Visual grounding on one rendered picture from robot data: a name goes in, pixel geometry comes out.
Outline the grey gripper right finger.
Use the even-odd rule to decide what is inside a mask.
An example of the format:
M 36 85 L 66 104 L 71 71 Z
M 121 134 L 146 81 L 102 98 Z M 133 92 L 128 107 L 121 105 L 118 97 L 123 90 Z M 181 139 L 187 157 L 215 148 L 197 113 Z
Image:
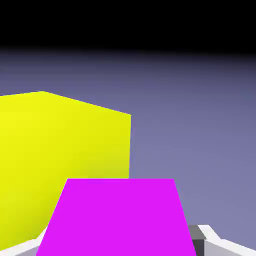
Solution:
M 196 256 L 256 256 L 256 250 L 220 238 L 210 225 L 189 225 Z

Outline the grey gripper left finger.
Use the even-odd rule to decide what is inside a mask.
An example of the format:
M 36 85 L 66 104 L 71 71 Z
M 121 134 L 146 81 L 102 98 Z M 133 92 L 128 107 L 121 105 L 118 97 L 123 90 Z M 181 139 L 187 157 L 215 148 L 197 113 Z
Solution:
M 36 256 L 39 246 L 44 238 L 47 227 L 36 239 L 14 245 L 0 251 L 0 256 Z

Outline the small magenta cube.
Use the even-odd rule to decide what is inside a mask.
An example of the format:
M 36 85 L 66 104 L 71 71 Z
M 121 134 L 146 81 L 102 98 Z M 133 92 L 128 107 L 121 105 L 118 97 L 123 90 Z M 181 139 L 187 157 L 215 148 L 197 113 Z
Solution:
M 173 179 L 69 178 L 36 256 L 196 256 Z

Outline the large yellow box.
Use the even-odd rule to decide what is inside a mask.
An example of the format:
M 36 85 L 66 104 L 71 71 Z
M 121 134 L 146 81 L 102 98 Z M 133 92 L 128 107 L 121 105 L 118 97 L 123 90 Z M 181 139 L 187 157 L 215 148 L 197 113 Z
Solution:
M 53 93 L 0 96 L 0 251 L 37 238 L 69 178 L 128 178 L 131 115 Z

